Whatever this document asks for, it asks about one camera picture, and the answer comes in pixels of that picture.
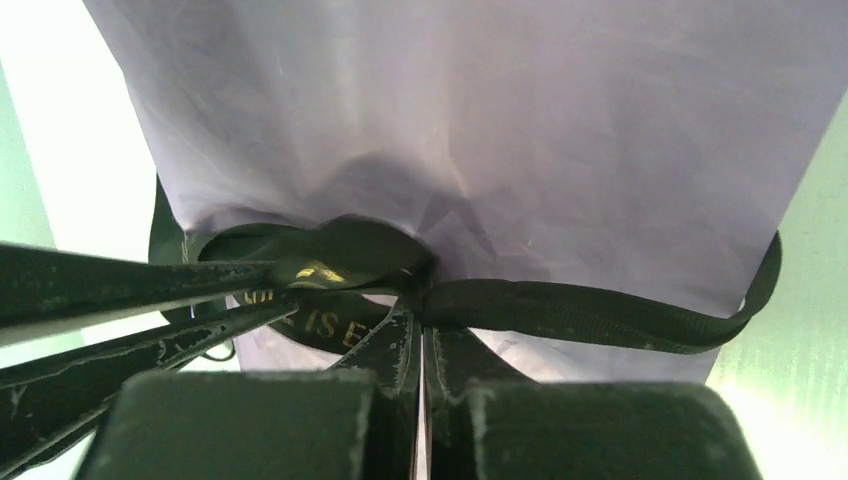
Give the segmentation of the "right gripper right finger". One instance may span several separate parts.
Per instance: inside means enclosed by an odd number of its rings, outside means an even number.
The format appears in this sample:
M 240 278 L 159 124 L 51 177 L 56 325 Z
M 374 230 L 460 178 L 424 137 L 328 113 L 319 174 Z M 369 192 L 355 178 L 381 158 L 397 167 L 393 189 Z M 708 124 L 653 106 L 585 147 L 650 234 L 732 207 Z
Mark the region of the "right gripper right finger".
M 424 393 L 432 479 L 475 479 L 475 440 L 466 393 L 479 382 L 528 382 L 468 329 L 423 331 Z

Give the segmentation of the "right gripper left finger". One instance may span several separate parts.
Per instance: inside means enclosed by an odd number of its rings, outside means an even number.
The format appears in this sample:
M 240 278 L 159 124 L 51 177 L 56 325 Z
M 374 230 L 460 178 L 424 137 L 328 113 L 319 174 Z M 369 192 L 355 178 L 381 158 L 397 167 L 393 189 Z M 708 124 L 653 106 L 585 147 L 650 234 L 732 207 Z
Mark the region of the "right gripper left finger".
M 368 372 L 374 381 L 360 420 L 364 439 L 353 454 L 359 479 L 416 477 L 421 366 L 421 327 L 400 302 L 331 366 Z

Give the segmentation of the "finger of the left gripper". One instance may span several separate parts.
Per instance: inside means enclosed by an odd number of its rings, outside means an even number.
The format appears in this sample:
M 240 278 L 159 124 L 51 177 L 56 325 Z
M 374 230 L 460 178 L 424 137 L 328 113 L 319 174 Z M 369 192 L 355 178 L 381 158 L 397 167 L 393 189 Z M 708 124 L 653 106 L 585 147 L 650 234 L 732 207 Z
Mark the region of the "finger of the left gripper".
M 271 261 L 153 265 L 1 246 L 1 344 L 16 345 L 271 282 Z
M 131 377 L 174 370 L 297 308 L 248 305 L 2 369 L 1 476 L 49 461 L 87 435 Z

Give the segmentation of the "purple pink wrapping paper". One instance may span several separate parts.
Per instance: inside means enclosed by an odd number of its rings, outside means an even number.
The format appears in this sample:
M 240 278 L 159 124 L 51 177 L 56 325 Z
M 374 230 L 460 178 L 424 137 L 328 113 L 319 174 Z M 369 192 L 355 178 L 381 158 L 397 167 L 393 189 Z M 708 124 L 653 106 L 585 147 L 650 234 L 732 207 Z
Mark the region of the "purple pink wrapping paper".
M 843 1 L 90 1 L 178 224 L 371 217 L 442 281 L 739 307 L 847 90 Z

